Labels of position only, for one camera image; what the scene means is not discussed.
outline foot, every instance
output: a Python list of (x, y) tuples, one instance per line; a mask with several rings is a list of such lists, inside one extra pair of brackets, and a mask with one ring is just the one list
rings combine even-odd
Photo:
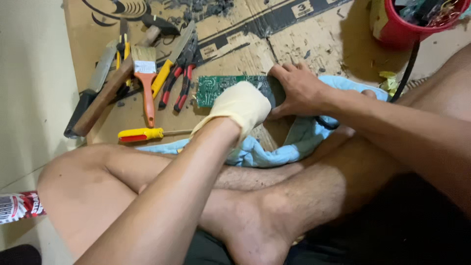
[(213, 190), (200, 227), (223, 241), (236, 264), (283, 264), (296, 238), (256, 192)]

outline green circuit board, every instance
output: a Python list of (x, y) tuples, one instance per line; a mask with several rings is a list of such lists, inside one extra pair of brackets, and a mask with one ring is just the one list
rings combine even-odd
[[(266, 75), (200, 76), (198, 78), (198, 92), (196, 93), (198, 107), (212, 107), (214, 100), (226, 88), (231, 87), (240, 81), (248, 81), (253, 84), (265, 97), (268, 98), (272, 108), (279, 105), (284, 100), (283, 89), (278, 80), (273, 77), (267, 77)], [(274, 93), (277, 94), (277, 91), (280, 90), (283, 92), (283, 98), (281, 102), (278, 103)]]

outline gloved hand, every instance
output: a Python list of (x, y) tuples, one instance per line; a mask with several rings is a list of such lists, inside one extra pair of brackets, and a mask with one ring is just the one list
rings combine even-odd
[(251, 83), (239, 82), (216, 98), (211, 112), (193, 129), (191, 137), (211, 119), (229, 117), (241, 127), (240, 143), (256, 125), (265, 120), (270, 109), (269, 100)]

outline yellow screwdriver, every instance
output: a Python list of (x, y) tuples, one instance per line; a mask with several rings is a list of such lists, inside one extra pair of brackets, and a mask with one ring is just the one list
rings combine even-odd
[(155, 138), (163, 138), (164, 135), (188, 134), (193, 130), (179, 130), (164, 132), (162, 128), (142, 128), (125, 130), (118, 133), (118, 139), (122, 142), (145, 141)]

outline wire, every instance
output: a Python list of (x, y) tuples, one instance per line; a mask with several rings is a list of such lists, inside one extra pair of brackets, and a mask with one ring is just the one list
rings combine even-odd
[(401, 83), (399, 84), (396, 93), (394, 93), (394, 96), (392, 96), (389, 102), (394, 103), (401, 96), (401, 93), (404, 90), (404, 87), (406, 86), (407, 81), (409, 80), (409, 77), (411, 75), (412, 68), (414, 67), (415, 60), (417, 59), (417, 54), (419, 53), (419, 48), (420, 40), (417, 40), (414, 43), (414, 47), (412, 48), (411, 57), (409, 58), (409, 63), (407, 64), (406, 70), (404, 71), (404, 75), (402, 76)]

